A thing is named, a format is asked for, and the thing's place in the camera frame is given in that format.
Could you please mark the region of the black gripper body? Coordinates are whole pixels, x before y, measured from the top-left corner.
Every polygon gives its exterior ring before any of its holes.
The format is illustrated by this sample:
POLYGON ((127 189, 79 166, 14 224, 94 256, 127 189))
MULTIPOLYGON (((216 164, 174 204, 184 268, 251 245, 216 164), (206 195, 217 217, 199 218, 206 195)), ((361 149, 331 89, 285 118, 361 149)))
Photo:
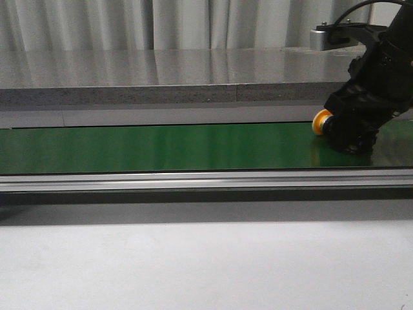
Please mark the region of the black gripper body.
POLYGON ((378 129, 412 107, 412 29, 328 28, 332 48, 365 45, 348 68, 350 79, 324 105, 324 129, 378 129))

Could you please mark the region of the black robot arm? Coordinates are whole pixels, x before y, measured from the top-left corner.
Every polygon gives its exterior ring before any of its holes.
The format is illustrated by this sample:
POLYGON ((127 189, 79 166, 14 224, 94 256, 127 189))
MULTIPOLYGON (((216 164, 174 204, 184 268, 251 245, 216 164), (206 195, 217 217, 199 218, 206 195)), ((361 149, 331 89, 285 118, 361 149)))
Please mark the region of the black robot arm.
POLYGON ((332 25, 318 26, 333 48, 351 39, 366 47, 349 66, 350 79, 332 93, 327 116, 314 120, 330 147, 339 152, 370 152, 379 128, 412 108, 412 1, 398 1, 400 9, 390 26, 343 23, 353 6, 332 25))

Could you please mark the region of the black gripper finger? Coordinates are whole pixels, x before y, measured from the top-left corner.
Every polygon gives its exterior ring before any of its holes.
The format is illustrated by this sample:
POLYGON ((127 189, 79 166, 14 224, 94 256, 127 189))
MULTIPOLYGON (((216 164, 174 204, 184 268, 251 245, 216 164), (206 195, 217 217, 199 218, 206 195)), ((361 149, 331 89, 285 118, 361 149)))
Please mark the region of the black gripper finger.
POLYGON ((346 154, 372 152, 379 130, 363 123, 333 119, 328 126, 330 148, 346 154))

